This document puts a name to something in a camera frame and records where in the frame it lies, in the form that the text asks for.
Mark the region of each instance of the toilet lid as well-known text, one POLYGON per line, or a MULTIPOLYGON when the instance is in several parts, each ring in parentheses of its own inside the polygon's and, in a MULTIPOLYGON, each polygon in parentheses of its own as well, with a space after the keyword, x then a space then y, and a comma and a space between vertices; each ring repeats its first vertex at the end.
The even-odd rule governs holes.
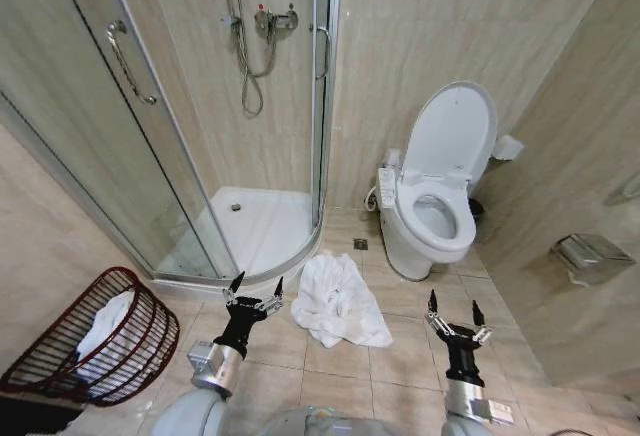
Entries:
POLYGON ((496 127, 495 106, 482 86, 451 83, 422 108, 402 169, 426 176, 471 176, 473 184, 489 160, 496 127))

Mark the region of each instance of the chrome handle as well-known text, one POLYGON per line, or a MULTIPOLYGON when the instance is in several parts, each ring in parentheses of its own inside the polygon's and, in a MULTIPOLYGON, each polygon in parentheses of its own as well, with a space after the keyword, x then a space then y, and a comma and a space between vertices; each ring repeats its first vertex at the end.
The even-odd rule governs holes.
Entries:
POLYGON ((111 44, 113 54, 122 68, 124 77, 127 78, 127 82, 129 83, 129 86, 131 86, 131 91, 133 91, 133 94, 135 94, 143 103, 156 104, 158 102, 158 98, 155 96, 145 96, 140 92, 138 83, 136 83, 136 80, 129 69, 127 60, 125 59, 120 46, 118 46, 118 40, 116 38, 117 33, 127 34, 127 27, 119 19, 116 19, 107 25, 107 39, 109 40, 109 44, 111 44))
POLYGON ((329 30, 324 26, 317 26, 316 31, 319 33, 323 33, 327 38, 327 47, 324 52, 324 71, 322 74, 316 74, 316 81, 318 79, 324 78, 329 72, 329 57, 331 56, 331 34, 329 34, 329 30))

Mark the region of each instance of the laundry basket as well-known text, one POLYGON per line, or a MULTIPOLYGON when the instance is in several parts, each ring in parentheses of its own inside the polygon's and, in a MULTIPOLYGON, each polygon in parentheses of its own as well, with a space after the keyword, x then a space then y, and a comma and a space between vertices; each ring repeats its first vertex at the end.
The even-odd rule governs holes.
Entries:
POLYGON ((33 392, 96 406, 121 403, 149 386, 178 344, 171 312, 133 271, 104 271, 0 379, 5 392, 33 392), (111 298, 132 292, 120 324, 86 357, 76 347, 111 298))

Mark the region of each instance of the white toilet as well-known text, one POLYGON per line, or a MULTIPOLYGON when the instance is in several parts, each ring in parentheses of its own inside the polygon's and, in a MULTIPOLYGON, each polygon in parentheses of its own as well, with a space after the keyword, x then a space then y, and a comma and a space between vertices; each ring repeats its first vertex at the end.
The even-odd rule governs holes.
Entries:
POLYGON ((436 93, 413 125, 401 166, 378 170, 376 196, 389 262, 405 278, 464 257, 476 235, 468 194, 496 140, 493 101, 478 84, 436 93))

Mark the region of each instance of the shower drain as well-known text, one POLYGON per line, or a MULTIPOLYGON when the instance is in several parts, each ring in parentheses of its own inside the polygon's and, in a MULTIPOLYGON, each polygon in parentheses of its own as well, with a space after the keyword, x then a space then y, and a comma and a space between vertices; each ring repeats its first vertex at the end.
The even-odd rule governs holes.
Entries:
POLYGON ((367 251, 369 249, 369 242, 363 238, 353 238, 353 249, 367 251))

